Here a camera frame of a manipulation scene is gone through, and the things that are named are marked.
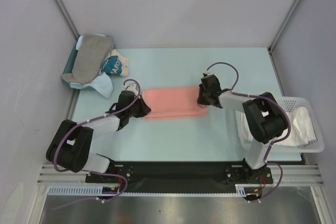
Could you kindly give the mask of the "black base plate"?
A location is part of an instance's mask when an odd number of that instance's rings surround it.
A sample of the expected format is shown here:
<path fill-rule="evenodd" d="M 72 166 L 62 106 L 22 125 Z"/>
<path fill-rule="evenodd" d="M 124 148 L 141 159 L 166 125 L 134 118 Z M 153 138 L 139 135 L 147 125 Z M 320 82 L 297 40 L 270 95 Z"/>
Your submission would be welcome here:
<path fill-rule="evenodd" d="M 88 185 L 118 184 L 128 194 L 213 195 L 239 185 L 260 191 L 278 187 L 290 162 L 270 162 L 252 170 L 240 162 L 115 162 L 103 174 L 83 169 Z"/>

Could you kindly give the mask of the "white towel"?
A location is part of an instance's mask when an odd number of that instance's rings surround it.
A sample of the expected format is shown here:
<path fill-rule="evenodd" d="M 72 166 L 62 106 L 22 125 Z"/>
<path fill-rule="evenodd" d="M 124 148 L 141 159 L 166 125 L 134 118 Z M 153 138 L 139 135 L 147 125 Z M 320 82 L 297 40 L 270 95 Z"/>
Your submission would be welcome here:
<path fill-rule="evenodd" d="M 291 112 L 286 112 L 286 114 L 291 124 L 290 135 L 285 140 L 275 143 L 275 145 L 296 147 L 299 145 L 308 144 L 309 141 L 316 139 L 307 108 L 301 106 L 292 110 Z M 245 114 L 238 112 L 237 119 L 240 123 L 238 129 L 242 132 L 242 139 L 244 141 L 252 142 L 253 136 L 249 130 Z"/>

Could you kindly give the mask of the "aluminium frame rail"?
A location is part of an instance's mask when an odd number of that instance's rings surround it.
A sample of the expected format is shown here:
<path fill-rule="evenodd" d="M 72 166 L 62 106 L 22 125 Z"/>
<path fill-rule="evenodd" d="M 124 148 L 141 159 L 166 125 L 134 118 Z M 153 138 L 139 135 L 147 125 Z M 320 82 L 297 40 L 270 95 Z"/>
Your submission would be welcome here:
<path fill-rule="evenodd" d="M 41 185 L 117 184 L 123 176 L 129 184 L 143 181 L 159 182 L 219 182 L 225 185 L 322 186 L 323 181 L 316 165 L 269 165 L 260 176 L 247 182 L 238 179 L 241 166 L 218 164 L 124 163 L 116 165 L 111 175 L 93 172 L 57 172 L 52 165 L 44 165 L 38 177 Z"/>

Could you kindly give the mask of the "pink towel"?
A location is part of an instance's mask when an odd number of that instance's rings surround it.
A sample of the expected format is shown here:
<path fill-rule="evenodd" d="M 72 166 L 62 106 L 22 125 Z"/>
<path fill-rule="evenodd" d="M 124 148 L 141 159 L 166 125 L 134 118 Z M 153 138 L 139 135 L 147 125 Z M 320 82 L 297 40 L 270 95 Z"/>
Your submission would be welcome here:
<path fill-rule="evenodd" d="M 157 121 L 207 116 L 207 106 L 197 103 L 198 94 L 198 86 L 144 90 L 142 98 L 151 109 L 144 119 Z"/>

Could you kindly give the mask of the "light blue towel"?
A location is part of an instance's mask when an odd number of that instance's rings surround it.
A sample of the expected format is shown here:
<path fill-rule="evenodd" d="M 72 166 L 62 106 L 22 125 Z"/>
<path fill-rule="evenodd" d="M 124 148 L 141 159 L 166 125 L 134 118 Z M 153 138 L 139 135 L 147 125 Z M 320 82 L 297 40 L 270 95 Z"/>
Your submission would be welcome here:
<path fill-rule="evenodd" d="M 89 83 L 89 86 L 95 89 L 106 99 L 109 99 L 112 96 L 113 84 L 111 82 L 111 78 L 106 73 L 102 73 L 101 75 L 95 77 Z"/>

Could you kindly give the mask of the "white perforated plastic basket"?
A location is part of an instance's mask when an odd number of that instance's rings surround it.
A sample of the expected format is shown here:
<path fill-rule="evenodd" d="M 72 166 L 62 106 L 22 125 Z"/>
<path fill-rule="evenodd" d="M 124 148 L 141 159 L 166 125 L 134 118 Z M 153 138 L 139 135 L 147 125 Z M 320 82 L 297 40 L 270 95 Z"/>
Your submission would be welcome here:
<path fill-rule="evenodd" d="M 291 123 L 289 137 L 276 143 L 272 153 L 320 153 L 324 141 L 319 123 L 310 103 L 304 98 L 276 97 L 277 103 L 287 113 Z"/>

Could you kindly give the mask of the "grey towel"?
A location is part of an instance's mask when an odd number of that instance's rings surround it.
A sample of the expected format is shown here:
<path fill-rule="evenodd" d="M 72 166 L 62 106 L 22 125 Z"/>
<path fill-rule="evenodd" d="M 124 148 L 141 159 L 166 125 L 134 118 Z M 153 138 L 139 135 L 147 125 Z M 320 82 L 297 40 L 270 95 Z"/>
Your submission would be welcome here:
<path fill-rule="evenodd" d="M 71 73 L 61 75 L 67 83 L 89 84 L 99 75 L 100 66 L 113 49 L 111 37 L 84 34 Z"/>

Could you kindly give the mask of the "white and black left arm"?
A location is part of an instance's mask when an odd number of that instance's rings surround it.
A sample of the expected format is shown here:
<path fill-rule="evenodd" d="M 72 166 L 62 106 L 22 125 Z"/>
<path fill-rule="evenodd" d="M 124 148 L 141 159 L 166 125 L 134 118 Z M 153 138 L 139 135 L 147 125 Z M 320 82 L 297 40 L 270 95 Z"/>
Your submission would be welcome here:
<path fill-rule="evenodd" d="M 115 168 L 100 155 L 90 154 L 92 140 L 109 132 L 123 129 L 130 118 L 143 118 L 151 112 L 142 95 L 133 91 L 122 91 L 118 101 L 104 115 L 82 123 L 63 120 L 46 152 L 46 159 L 54 164 L 58 172 L 77 173 L 88 167 L 97 172 L 104 182 L 115 178 Z"/>

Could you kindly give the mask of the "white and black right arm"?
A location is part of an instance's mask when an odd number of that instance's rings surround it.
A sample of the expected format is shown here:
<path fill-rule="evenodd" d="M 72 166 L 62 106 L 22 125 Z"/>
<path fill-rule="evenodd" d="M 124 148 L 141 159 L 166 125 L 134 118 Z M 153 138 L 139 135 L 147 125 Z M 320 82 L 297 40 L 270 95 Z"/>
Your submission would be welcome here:
<path fill-rule="evenodd" d="M 238 179 L 254 183 L 267 167 L 271 141 L 280 137 L 284 131 L 291 131 L 286 112 L 270 92 L 247 95 L 222 89 L 214 74 L 203 74 L 199 88 L 198 104 L 232 109 L 245 115 L 253 141 L 242 161 L 241 176 Z"/>

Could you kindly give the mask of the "teal and beige towel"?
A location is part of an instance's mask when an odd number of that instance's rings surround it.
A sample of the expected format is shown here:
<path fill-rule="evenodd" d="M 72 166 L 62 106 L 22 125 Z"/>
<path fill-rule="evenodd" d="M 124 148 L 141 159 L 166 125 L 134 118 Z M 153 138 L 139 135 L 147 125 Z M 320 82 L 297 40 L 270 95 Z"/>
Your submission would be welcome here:
<path fill-rule="evenodd" d="M 127 77 L 129 75 L 129 59 L 121 56 L 121 54 L 114 49 L 108 53 L 105 60 L 102 62 L 100 73 Z"/>

